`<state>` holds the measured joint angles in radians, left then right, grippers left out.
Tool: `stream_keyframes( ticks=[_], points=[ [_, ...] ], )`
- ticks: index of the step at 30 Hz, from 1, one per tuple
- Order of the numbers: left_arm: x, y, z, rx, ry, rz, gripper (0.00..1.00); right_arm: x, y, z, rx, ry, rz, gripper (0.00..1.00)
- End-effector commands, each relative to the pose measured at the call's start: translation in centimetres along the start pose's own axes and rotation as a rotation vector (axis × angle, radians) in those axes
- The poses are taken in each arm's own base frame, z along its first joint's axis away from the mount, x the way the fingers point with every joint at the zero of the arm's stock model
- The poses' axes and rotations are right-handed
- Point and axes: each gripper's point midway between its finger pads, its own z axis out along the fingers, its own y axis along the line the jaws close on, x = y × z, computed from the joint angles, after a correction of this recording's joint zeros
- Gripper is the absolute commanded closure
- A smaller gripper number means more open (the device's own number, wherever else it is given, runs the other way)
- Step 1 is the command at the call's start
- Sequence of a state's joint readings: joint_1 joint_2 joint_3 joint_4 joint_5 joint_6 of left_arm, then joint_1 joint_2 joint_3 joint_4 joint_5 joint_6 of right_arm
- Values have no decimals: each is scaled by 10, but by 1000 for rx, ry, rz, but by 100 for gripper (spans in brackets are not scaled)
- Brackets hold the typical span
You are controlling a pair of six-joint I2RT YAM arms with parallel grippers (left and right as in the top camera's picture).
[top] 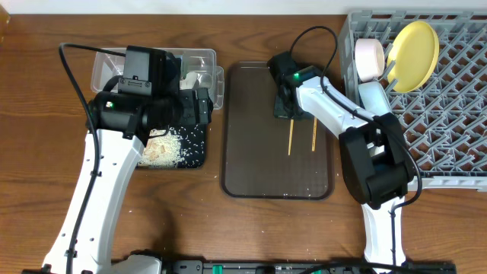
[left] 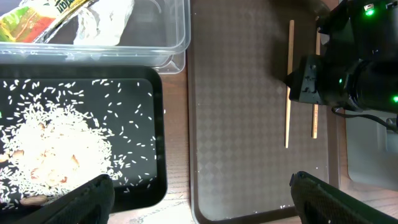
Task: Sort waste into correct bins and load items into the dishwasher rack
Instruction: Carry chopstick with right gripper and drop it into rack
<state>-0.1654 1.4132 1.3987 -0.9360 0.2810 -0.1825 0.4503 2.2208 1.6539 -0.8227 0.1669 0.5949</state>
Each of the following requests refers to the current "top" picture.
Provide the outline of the white tissue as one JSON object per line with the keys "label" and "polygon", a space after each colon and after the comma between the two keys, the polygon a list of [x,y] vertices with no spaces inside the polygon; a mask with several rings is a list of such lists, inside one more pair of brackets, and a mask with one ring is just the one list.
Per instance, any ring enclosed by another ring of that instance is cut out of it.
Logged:
{"label": "white tissue", "polygon": [[186,77],[180,80],[181,90],[194,90],[202,86],[202,75],[198,72],[188,72]]}

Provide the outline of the rice leftovers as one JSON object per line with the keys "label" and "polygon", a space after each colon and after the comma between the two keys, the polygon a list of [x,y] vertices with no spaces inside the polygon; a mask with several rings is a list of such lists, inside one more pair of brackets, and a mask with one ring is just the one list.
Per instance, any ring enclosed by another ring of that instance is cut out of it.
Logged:
{"label": "rice leftovers", "polygon": [[152,130],[138,167],[159,170],[196,169],[206,157],[207,126]]}

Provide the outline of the blue bowl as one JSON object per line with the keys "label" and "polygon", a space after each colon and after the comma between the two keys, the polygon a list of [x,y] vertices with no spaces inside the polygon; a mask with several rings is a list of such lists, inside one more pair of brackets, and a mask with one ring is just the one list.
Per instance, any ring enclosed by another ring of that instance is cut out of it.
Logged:
{"label": "blue bowl", "polygon": [[362,83],[358,86],[358,93],[364,108],[378,116],[392,112],[385,91],[378,81]]}

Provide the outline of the pink bowl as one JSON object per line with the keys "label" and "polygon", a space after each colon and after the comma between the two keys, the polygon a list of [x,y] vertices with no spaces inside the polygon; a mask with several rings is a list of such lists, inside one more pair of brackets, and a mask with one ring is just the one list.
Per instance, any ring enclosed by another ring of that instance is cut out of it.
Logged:
{"label": "pink bowl", "polygon": [[371,81],[384,73],[384,49],[379,40],[358,39],[356,41],[355,66],[361,81]]}

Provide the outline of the yellow plate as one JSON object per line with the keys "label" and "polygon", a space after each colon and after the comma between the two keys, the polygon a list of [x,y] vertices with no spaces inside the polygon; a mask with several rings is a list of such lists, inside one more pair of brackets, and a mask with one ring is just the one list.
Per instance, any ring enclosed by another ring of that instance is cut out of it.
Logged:
{"label": "yellow plate", "polygon": [[432,75],[438,63],[439,39],[430,24],[414,21],[405,26],[392,43],[387,66],[390,84],[396,80],[393,90],[408,93],[420,88]]}

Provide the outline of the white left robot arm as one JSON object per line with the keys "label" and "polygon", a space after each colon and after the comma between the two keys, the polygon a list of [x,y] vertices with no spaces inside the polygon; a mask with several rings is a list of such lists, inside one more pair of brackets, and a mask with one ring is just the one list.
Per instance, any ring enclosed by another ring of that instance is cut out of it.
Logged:
{"label": "white left robot arm", "polygon": [[113,60],[93,100],[83,100],[84,160],[63,226],[43,273],[166,273],[150,250],[116,263],[113,237],[130,178],[146,145],[175,128],[211,122],[216,56],[211,49],[99,49]]}

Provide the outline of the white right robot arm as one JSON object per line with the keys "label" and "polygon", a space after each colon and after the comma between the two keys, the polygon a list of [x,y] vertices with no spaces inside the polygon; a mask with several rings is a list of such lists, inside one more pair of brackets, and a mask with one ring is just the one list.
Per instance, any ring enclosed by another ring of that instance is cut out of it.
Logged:
{"label": "white right robot arm", "polygon": [[399,223],[417,168],[399,120],[353,103],[318,68],[300,67],[289,51],[273,56],[267,66],[278,88],[275,117],[315,118],[338,139],[345,186],[364,213],[364,258],[374,272],[391,273],[406,261]]}

